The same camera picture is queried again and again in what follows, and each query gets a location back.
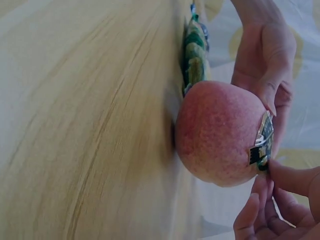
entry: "hand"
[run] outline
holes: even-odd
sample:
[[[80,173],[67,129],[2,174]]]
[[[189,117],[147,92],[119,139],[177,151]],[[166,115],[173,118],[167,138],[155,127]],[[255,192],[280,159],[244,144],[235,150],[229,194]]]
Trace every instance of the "hand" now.
[[[243,24],[231,83],[257,95],[273,116],[272,156],[279,150],[293,99],[296,40],[272,0],[232,0]]]
[[[236,240],[317,240],[320,236],[320,167],[296,170],[270,161],[270,176],[257,176],[252,194],[234,222]],[[310,209],[296,193],[309,198]],[[282,217],[276,212],[272,196]]]

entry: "wrist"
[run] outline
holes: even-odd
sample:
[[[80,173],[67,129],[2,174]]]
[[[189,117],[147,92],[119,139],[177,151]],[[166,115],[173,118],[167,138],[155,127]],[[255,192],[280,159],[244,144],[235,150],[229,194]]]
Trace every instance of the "wrist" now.
[[[243,25],[279,22],[282,14],[273,0],[231,0]]]

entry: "wooden surface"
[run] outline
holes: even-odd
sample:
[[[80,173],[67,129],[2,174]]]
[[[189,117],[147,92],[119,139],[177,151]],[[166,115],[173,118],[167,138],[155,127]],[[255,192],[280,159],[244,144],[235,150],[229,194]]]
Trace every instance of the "wooden surface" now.
[[[0,1],[0,239],[196,238],[194,178],[172,141],[189,12]]]

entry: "label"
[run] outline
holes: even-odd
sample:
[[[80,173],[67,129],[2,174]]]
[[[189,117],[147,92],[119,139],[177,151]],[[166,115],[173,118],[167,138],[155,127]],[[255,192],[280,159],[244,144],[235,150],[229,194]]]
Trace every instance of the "label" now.
[[[274,142],[274,126],[269,111],[263,115],[261,126],[255,138],[255,145],[249,151],[249,165],[257,164],[259,171],[268,170]]]

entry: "apple skin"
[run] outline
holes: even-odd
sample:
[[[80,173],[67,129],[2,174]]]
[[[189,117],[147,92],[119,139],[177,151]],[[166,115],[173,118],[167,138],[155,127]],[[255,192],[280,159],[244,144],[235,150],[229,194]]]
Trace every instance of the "apple skin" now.
[[[184,166],[204,182],[233,187],[252,179],[249,165],[266,108],[253,93],[218,81],[200,81],[186,94],[175,125]]]

